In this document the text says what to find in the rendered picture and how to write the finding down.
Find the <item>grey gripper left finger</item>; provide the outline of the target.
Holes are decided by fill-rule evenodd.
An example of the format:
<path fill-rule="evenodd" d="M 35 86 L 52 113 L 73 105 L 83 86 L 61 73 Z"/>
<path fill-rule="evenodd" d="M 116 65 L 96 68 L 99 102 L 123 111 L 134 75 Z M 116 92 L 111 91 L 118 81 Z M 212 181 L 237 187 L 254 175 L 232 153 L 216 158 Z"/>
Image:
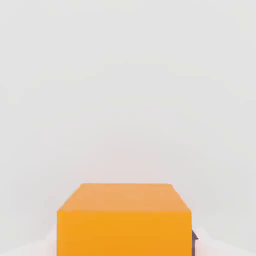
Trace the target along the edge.
<path fill-rule="evenodd" d="M 57 256 L 57 230 L 54 228 L 45 239 L 6 252 L 3 256 Z"/>

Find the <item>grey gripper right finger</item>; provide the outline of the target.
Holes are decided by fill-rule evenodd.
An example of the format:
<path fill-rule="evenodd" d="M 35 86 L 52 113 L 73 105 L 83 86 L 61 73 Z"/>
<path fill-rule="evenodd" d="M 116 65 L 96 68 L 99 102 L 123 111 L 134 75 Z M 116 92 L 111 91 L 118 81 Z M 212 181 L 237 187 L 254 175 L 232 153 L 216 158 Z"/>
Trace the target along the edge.
<path fill-rule="evenodd" d="M 195 230 L 198 240 L 195 256 L 253 256 L 252 252 L 213 239 L 203 228 Z"/>

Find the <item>small orange cube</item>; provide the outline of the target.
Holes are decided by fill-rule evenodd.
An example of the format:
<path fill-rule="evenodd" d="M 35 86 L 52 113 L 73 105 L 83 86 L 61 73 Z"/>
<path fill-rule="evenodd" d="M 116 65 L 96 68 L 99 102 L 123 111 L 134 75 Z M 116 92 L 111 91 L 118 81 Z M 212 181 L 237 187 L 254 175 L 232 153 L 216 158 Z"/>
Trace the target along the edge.
<path fill-rule="evenodd" d="M 57 211 L 57 256 L 193 256 L 193 245 L 170 184 L 85 183 Z"/>

